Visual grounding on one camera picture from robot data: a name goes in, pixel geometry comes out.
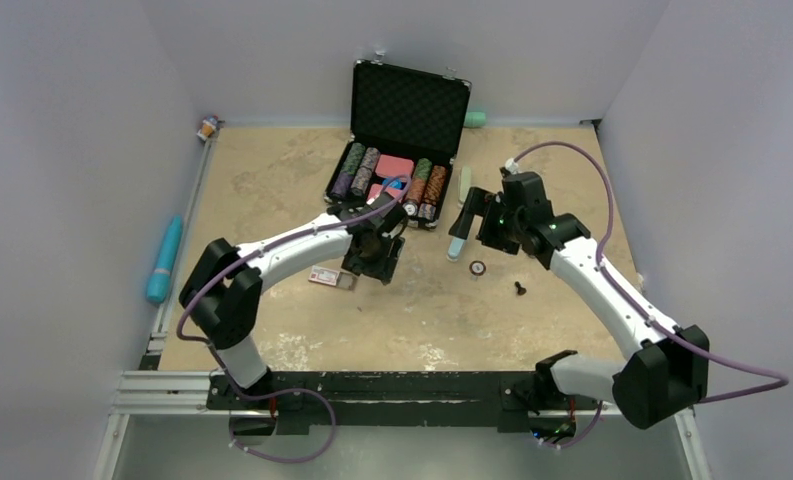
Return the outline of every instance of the blue cylindrical object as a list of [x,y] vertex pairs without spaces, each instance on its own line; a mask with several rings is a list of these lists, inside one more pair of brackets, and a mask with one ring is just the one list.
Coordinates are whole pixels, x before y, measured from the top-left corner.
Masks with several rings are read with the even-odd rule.
[[161,304],[166,300],[169,293],[169,285],[172,283],[172,267],[175,265],[175,256],[178,254],[178,244],[181,242],[181,233],[184,231],[184,222],[180,215],[176,215],[166,229],[163,236],[163,243],[160,245],[160,253],[155,264],[155,270],[149,278],[149,285],[146,287],[146,298],[154,303]]

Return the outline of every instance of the black mounting bar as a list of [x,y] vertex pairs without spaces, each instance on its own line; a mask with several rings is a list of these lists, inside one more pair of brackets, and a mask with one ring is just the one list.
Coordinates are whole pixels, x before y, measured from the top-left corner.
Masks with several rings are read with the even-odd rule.
[[[555,395],[535,372],[272,372],[272,388],[307,388],[323,395],[340,425],[492,427],[529,432],[540,410],[566,411],[570,397]],[[577,410],[596,402],[575,396]],[[268,401],[238,400],[224,375],[211,377],[209,410],[267,410]],[[279,435],[304,435],[328,425],[325,407],[309,395],[277,398]]]

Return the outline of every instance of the gray wall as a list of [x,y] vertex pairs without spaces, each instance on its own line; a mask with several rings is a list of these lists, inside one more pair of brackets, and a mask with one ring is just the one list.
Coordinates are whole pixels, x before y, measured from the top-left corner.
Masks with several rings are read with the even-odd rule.
[[[793,381],[793,0],[673,0],[602,141],[649,296]],[[698,412],[718,478],[793,478],[793,383]]]
[[198,161],[137,0],[0,0],[0,479],[85,479]]
[[502,123],[600,118],[667,0],[142,0],[201,113],[345,122],[352,60],[473,81]]

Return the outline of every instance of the metal frame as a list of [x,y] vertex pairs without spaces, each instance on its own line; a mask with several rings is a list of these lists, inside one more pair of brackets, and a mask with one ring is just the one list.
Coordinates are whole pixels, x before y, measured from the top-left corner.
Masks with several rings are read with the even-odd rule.
[[[193,191],[190,193],[190,198],[187,202],[187,210],[184,216],[184,234],[181,238],[181,243],[178,247],[178,253],[175,256],[175,264],[170,274],[172,278],[172,286],[170,287],[170,292],[178,292],[181,291],[181,288],[184,283],[184,279],[180,278],[181,276],[178,275],[179,268],[183,263],[183,257],[186,254],[187,250],[190,246],[190,238],[192,236],[192,229],[190,225],[192,224],[193,220],[196,218],[196,212],[198,212],[199,205],[202,202],[202,194],[203,189],[202,185],[204,184],[205,178],[207,177],[207,173],[210,171],[210,166],[213,162],[213,154],[216,150],[214,146],[216,142],[219,141],[220,132],[217,131],[216,134],[209,138],[207,142],[205,142],[205,147],[202,149],[202,156],[199,161],[199,170],[198,174],[196,175],[196,182],[193,185]],[[158,308],[157,314],[155,315],[154,326],[152,327],[152,333],[149,337],[149,343],[146,347],[145,355],[158,355],[160,356],[163,353],[163,348],[166,345],[166,337],[169,332],[169,324],[172,319],[172,312],[175,308],[175,302],[173,301],[174,295],[170,294],[167,296],[167,299],[161,304],[160,308]]]
[[[214,372],[124,372],[110,410],[107,429],[96,462],[94,480],[113,480],[122,444],[132,416],[212,415],[267,418],[265,410],[208,410],[210,377]],[[541,417],[565,417],[565,410],[541,411]],[[622,417],[611,404],[603,406],[603,416]],[[711,480],[711,472],[696,428],[693,410],[683,410],[673,418],[681,438],[688,469],[693,480]]]

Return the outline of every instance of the black foam insert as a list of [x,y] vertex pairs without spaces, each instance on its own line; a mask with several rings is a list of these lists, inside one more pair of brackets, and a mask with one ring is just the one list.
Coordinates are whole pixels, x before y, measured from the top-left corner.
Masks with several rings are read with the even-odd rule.
[[463,80],[359,62],[354,69],[352,133],[372,146],[393,145],[416,158],[453,158],[470,88]]

